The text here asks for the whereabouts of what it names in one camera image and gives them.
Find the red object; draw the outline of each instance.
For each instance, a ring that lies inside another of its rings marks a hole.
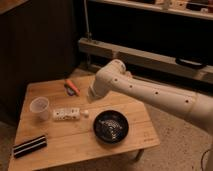
[[[76,93],[76,95],[80,96],[80,91],[79,91],[78,88],[73,84],[72,81],[70,81],[69,79],[66,79],[66,83],[67,83],[67,85]]]

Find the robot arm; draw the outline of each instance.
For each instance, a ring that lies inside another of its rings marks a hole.
[[[98,100],[112,90],[126,94],[213,134],[213,97],[180,88],[158,85],[125,76],[126,67],[113,60],[100,69],[89,87],[90,101]],[[212,171],[213,153],[206,170]]]

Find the black bowl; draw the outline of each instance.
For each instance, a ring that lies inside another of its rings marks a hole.
[[[129,124],[120,112],[107,110],[95,118],[93,129],[99,139],[112,144],[120,142],[126,137]]]

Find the tiled floor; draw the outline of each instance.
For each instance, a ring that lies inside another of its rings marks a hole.
[[[72,76],[90,73],[77,69]],[[145,150],[141,160],[132,162],[136,152],[46,169],[48,171],[200,171],[202,153],[211,137],[194,126],[146,105],[161,140]],[[15,136],[14,128],[0,123],[0,171],[6,171]]]

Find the wire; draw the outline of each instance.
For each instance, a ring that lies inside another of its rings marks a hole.
[[[204,171],[203,160],[204,160],[204,158],[205,158],[205,155],[206,155],[208,152],[210,152],[210,150],[211,150],[211,149],[208,149],[208,150],[206,150],[206,151],[202,154],[202,157],[201,157],[201,160],[200,160],[200,165],[201,165],[201,170],[202,170],[202,171]]]

